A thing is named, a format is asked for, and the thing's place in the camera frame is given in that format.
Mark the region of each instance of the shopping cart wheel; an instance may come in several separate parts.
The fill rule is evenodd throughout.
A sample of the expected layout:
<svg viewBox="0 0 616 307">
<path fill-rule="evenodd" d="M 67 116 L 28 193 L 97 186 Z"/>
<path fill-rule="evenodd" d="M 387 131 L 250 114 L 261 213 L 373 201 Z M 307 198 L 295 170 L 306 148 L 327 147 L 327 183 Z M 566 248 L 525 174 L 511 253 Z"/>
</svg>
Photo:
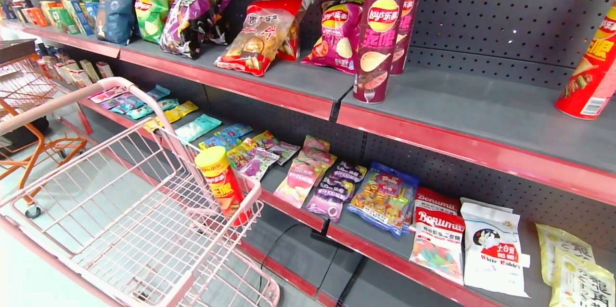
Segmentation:
<svg viewBox="0 0 616 307">
<path fill-rule="evenodd" d="M 28 210 L 26 210 L 25 215 L 30 219 L 35 219 L 40 216 L 40 207 L 39 206 L 31 206 Z"/>
</svg>

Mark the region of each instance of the red chip can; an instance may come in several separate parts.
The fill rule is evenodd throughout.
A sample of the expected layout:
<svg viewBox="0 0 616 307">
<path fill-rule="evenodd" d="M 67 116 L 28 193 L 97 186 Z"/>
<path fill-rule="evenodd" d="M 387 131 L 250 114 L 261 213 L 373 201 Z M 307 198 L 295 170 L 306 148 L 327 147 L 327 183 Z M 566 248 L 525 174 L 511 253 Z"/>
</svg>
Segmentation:
<svg viewBox="0 0 616 307">
<path fill-rule="evenodd" d="M 555 106 L 583 120 L 594 120 L 616 91 L 616 1 L 605 14 L 584 57 Z"/>
<path fill-rule="evenodd" d="M 226 219 L 231 219 L 244 201 L 244 195 L 227 160 L 225 147 L 214 146 L 204 149 L 194 158 L 194 164 L 205 177 L 207 185 L 220 205 L 222 214 Z M 246 224 L 251 214 L 249 210 L 242 212 L 232 225 Z"/>
</svg>

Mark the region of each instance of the shopping cart basket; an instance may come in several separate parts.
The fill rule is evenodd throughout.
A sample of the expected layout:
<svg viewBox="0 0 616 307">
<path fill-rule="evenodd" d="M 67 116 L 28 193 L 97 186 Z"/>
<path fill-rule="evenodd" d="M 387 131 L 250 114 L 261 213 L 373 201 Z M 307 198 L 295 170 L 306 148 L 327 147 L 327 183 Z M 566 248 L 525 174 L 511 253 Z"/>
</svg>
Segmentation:
<svg viewBox="0 0 616 307">
<path fill-rule="evenodd" d="M 164 129 L 146 140 L 143 120 L 17 191 L 0 202 L 9 207 L 0 226 L 110 305 L 207 306 L 213 281 L 231 287 L 233 301 L 276 305 L 278 285 L 235 252 L 263 208 L 259 182 L 238 174 L 245 199 L 226 219 L 194 166 L 198 148 L 179 140 L 156 101 L 129 81 L 106 78 L 32 108 L 0 123 L 0 134 L 114 86 L 154 108 Z M 29 219 L 20 198 L 35 189 L 42 215 Z M 231 225 L 240 213 L 251 216 Z M 254 274 L 265 289 L 245 282 Z"/>
</svg>

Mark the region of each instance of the purple candy pack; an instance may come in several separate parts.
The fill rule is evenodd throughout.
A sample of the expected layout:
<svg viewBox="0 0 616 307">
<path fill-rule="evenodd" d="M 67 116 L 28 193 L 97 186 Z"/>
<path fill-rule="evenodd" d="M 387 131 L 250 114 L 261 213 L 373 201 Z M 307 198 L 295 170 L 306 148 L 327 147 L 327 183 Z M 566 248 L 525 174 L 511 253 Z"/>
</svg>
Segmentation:
<svg viewBox="0 0 616 307">
<path fill-rule="evenodd" d="M 163 28 L 160 49 L 196 59 L 217 11 L 213 0 L 175 0 Z"/>
</svg>

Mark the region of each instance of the black cable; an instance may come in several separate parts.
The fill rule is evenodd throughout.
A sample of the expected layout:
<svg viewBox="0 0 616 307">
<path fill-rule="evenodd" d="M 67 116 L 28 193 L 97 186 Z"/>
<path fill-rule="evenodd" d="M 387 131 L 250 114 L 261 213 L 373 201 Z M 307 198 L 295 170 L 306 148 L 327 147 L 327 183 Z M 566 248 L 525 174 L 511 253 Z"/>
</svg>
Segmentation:
<svg viewBox="0 0 616 307">
<path fill-rule="evenodd" d="M 264 265 L 264 263 L 265 263 L 266 259 L 267 259 L 267 258 L 269 257 L 269 255 L 271 254 L 271 251 L 272 251 L 272 250 L 276 247 L 276 243 L 278 243 L 278 241 L 280 241 L 280 239 L 284 236 L 284 234 L 286 234 L 286 233 L 287 233 L 287 232 L 289 232 L 292 228 L 295 228 L 295 226 L 298 226 L 298 225 L 304 225 L 304 224 L 302 224 L 301 222 L 297 222 L 297 223 L 295 223 L 295 224 L 291 225 L 290 227 L 286 228 L 286 230 L 284 230 L 284 231 L 282 232 L 282 234 L 280 234 L 280 235 L 277 237 L 277 239 L 275 239 L 275 240 L 273 241 L 273 243 L 271 244 L 271 247 L 270 247 L 270 248 L 269 248 L 269 250 L 266 252 L 266 256 L 264 256 L 264 257 L 263 257 L 263 260 L 261 261 L 261 266 L 260 266 L 260 269 L 261 269 L 261 270 L 263 270 L 263 265 Z M 262 277 L 262 276 L 260 276 L 260 277 L 259 277 L 259 293 L 261 292 L 261 287 L 262 287 L 262 285 L 263 285 L 263 277 Z"/>
</svg>

